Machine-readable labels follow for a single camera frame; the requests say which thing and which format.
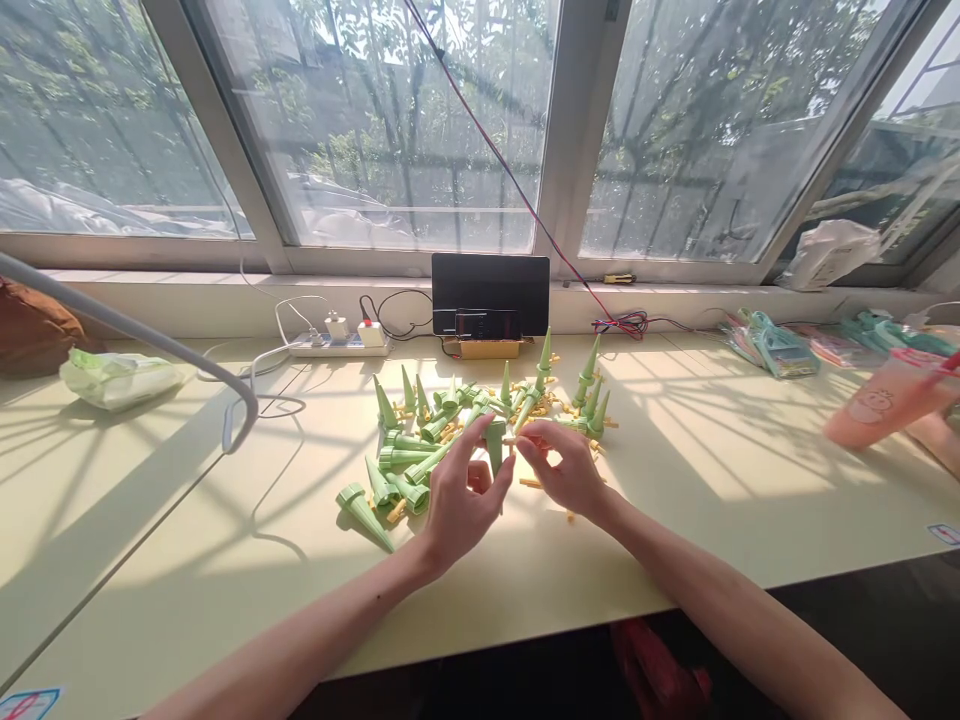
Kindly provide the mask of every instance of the drink cup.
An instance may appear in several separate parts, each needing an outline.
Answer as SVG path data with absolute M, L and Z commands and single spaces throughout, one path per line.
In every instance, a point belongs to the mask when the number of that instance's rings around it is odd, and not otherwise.
M 944 370 L 944 358 L 912 348 L 890 357 L 823 428 L 827 439 L 863 450 L 924 415 L 960 399 L 960 373 Z

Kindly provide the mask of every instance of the left hand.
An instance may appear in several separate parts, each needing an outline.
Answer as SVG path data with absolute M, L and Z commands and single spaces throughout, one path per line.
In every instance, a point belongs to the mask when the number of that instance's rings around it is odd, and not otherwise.
M 500 514 L 513 482 L 516 458 L 507 457 L 495 480 L 482 460 L 471 460 L 482 446 L 483 433 L 493 421 L 484 415 L 453 441 L 446 457 L 430 476 L 430 513 L 421 534 L 438 575 L 470 552 Z

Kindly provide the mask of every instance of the plastic bag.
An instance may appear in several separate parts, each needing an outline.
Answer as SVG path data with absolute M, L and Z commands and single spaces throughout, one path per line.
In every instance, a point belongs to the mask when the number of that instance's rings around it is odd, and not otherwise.
M 880 253 L 880 233 L 851 220 L 825 220 L 800 236 L 797 254 L 774 282 L 791 290 L 821 290 Z
M 74 348 L 60 379 L 91 405 L 119 412 L 177 387 L 183 376 L 169 362 L 135 353 L 94 355 Z

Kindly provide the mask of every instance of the black screen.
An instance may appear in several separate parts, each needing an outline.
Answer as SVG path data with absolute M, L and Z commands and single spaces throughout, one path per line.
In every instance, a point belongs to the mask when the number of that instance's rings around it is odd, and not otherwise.
M 456 335 L 458 311 L 473 310 L 493 311 L 487 328 L 518 322 L 520 335 L 545 335 L 550 320 L 549 258 L 434 253 L 434 334 Z M 516 321 L 498 317 L 498 310 L 516 311 Z

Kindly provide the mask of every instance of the forearm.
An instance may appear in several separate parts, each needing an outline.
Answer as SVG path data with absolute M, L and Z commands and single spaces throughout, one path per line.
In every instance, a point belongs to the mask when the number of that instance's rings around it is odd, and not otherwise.
M 286 718 L 371 629 L 439 571 L 414 538 L 394 555 L 251 640 L 144 720 Z
M 907 432 L 960 479 L 960 438 L 946 420 L 939 415 L 928 415 L 908 425 Z
M 594 522 L 751 682 L 792 717 L 903 717 L 856 666 L 732 567 L 613 490 Z

